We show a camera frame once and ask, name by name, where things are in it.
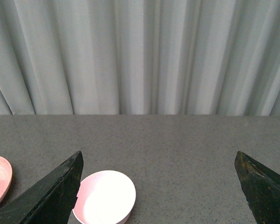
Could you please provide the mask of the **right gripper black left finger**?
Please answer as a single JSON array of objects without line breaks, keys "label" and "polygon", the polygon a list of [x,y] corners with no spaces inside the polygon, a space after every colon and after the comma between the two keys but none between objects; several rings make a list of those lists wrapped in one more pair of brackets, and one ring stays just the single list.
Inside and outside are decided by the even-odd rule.
[{"label": "right gripper black left finger", "polygon": [[0,224],[66,224],[77,201],[84,160],[77,151],[0,208]]}]

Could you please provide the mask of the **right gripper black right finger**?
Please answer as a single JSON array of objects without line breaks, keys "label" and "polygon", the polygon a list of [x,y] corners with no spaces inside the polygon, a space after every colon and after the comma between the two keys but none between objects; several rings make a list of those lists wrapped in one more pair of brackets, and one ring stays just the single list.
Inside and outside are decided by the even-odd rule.
[{"label": "right gripper black right finger", "polygon": [[256,222],[280,224],[280,175],[241,151],[234,165]]}]

